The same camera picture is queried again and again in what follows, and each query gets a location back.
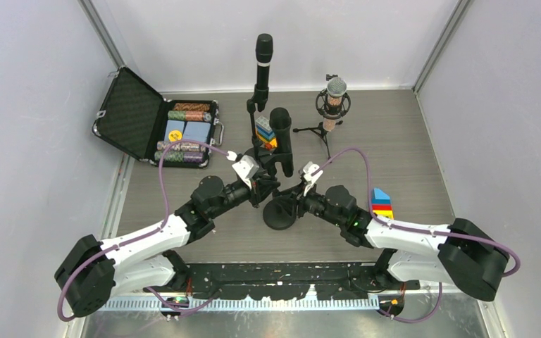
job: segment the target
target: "microphone stand base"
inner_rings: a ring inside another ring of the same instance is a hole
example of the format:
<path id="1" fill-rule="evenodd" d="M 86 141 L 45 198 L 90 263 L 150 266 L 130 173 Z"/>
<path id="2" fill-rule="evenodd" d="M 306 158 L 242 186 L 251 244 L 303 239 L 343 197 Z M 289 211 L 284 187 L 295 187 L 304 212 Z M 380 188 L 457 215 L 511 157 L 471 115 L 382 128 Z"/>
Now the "microphone stand base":
<path id="1" fill-rule="evenodd" d="M 343 120 L 335 123 L 335 125 L 342 125 L 343 124 Z M 310 128 L 294 128 L 293 129 L 293 132 L 313 132 L 314 134 L 316 134 L 316 136 L 320 137 L 321 140 L 323 140 L 325 146 L 326 146 L 326 149 L 327 149 L 327 154 L 328 154 L 328 158 L 330 158 L 330 149 L 329 149 L 329 146 L 328 146 L 328 139 L 327 139 L 327 134 L 328 132 L 323 128 L 323 123 L 319 123 L 318 124 L 318 127 L 310 127 Z"/>

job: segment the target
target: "yellow sticker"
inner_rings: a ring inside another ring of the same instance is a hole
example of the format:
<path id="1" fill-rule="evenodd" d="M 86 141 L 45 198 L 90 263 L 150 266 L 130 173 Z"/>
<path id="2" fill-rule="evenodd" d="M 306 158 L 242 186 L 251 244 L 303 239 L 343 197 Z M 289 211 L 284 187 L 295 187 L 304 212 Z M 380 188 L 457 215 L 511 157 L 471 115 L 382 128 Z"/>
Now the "yellow sticker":
<path id="1" fill-rule="evenodd" d="M 171 142 L 175 142 L 175 141 L 179 141 L 181 139 L 181 132 L 179 130 L 171 130 L 169 132 L 169 141 Z"/>

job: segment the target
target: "silver microphone grille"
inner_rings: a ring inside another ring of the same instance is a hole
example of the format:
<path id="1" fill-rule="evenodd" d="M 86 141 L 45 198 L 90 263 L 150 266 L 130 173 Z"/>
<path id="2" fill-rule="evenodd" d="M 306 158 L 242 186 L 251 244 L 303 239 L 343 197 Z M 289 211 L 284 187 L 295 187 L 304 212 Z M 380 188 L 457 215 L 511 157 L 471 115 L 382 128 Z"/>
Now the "silver microphone grille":
<path id="1" fill-rule="evenodd" d="M 327 92 L 330 96 L 341 97 L 346 91 L 347 84 L 341 77 L 334 77 L 327 84 Z"/>

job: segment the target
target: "gray wood surface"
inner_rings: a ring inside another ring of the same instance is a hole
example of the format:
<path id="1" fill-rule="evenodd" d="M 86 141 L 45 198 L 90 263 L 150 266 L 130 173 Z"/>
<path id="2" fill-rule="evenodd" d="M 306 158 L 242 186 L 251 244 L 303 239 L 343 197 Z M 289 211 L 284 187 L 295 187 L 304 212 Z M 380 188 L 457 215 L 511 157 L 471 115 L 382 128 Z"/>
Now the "gray wood surface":
<path id="1" fill-rule="evenodd" d="M 321 121 L 314 108 L 318 92 L 273 92 L 263 112 L 282 106 L 292 118 L 292 127 L 316 126 Z M 411 90 L 357 91 L 349 93 L 352 108 L 344 123 L 329 134 L 332 154 L 346 146 L 358 146 L 370 158 L 373 186 L 392 199 L 396 219 L 442 224 L 453 221 L 449 198 L 435 160 L 433 148 Z M 222 148 L 243 152 L 250 144 L 246 100 L 251 94 L 173 95 L 172 99 L 215 99 L 225 124 Z M 292 133 L 294 167 L 308 161 L 326 162 L 321 140 L 311 132 Z M 166 168 L 165 186 L 171 209 L 184 204 L 200 179 L 217 175 L 227 184 L 235 180 L 230 162 L 214 154 L 205 170 Z M 287 179 L 279 174 L 281 189 L 296 185 L 297 174 Z M 329 165 L 318 181 L 318 192 L 343 184 L 366 205 L 366 175 L 361 157 L 348 153 Z M 121 215 L 118 235 L 154 224 L 164 215 L 157 169 L 136 162 Z M 262 221 L 262 208 L 245 203 L 215 220 L 216 231 L 178 249 L 192 263 L 374 261 L 380 250 L 356 248 L 339 236 L 338 228 L 305 215 L 288 230 L 276 231 Z"/>

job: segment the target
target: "robotic arm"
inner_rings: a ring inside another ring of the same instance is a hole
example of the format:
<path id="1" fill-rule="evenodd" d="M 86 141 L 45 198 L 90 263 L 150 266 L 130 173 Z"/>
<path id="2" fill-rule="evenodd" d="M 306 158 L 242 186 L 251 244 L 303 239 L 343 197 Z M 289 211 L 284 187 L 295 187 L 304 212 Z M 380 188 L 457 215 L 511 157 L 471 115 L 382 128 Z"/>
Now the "robotic arm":
<path id="1" fill-rule="evenodd" d="M 259 171 L 259 165 L 252 157 L 232 152 L 228 157 L 234 161 L 239 159 L 232 165 L 238 180 L 223 185 L 219 177 L 205 177 L 190 200 L 168 217 L 165 227 L 161 228 L 161 221 L 121 237 L 98 242 L 93 235 L 88 235 L 76 243 L 55 273 L 61 289 L 73 271 L 88 258 L 131 241 L 90 263 L 72 281 L 66 298 L 76 317 L 95 312 L 109 298 L 119 294 L 148 286 L 182 284 L 184 280 L 180 280 L 177 272 L 187 267 L 170 249 L 201 239 L 215 227 L 214 218 L 245 201 L 257 207 L 279 187 L 277 180 Z M 158 229 L 157 233 L 145 237 Z"/>
<path id="2" fill-rule="evenodd" d="M 342 185 L 329 188 L 324 195 L 316 193 L 316 181 L 322 175 L 322 171 L 314 174 L 318 169 L 309 162 L 300 170 L 301 183 L 269 202 L 264 215 L 269 227 L 282 230 L 291 226 L 296 217 L 311 213 L 339 227 L 341 236 L 351 245 L 385 249 L 373 269 L 379 287 L 425 280 L 455 284 L 467 295 L 483 301 L 495 298 L 509 261 L 508 253 L 472 240 L 434 235 L 456 233 L 490 239 L 471 221 L 457 218 L 451 225 L 397 221 L 398 226 L 412 231 L 398 230 L 389 225 L 393 220 L 375 216 L 377 220 L 359 208 L 356 198 Z"/>

